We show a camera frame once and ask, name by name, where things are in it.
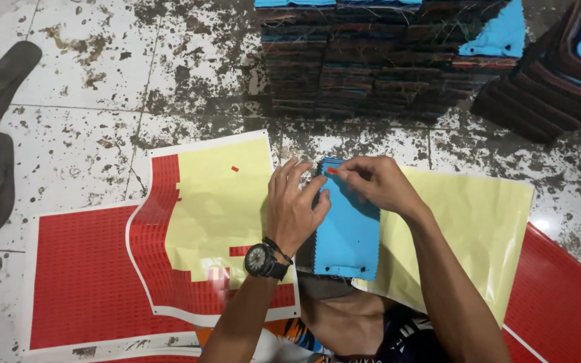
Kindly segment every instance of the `right hand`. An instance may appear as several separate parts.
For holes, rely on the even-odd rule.
[[[357,156],[343,162],[338,176],[380,209],[415,219],[429,210],[396,161],[387,156]]]

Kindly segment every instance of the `dirty floor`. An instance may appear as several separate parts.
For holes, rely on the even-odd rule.
[[[524,4],[534,39],[568,2]],[[30,216],[142,198],[149,149],[263,127],[278,161],[386,154],[532,183],[530,221],[581,257],[581,136],[532,145],[470,116],[467,103],[435,127],[274,118],[253,9],[228,0],[0,0],[0,57],[23,39],[44,53],[0,121],[17,164],[15,210],[0,230],[0,362],[21,360]]]

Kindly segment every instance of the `black bracelet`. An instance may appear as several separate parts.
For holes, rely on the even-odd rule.
[[[279,248],[277,243],[275,243],[275,241],[271,240],[268,237],[264,237],[264,238],[262,238],[262,242],[269,245],[273,250],[281,253],[281,255],[284,256],[284,260],[286,260],[286,262],[288,262],[288,264],[293,265],[293,260],[290,257],[286,256],[284,254],[284,252],[281,251],[281,249]]]

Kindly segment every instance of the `stack of fabric swatches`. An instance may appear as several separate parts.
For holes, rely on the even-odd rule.
[[[521,0],[257,0],[273,109],[434,123],[524,47]]]
[[[482,88],[471,111],[534,142],[581,129],[581,0],[526,48],[508,77]]]

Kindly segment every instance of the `wristwatch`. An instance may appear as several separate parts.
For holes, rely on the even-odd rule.
[[[282,280],[286,276],[288,265],[279,263],[275,257],[275,250],[266,243],[257,243],[250,247],[244,259],[246,271],[252,276],[273,277]],[[284,258],[290,260],[291,264],[293,263],[288,256],[284,255]]]

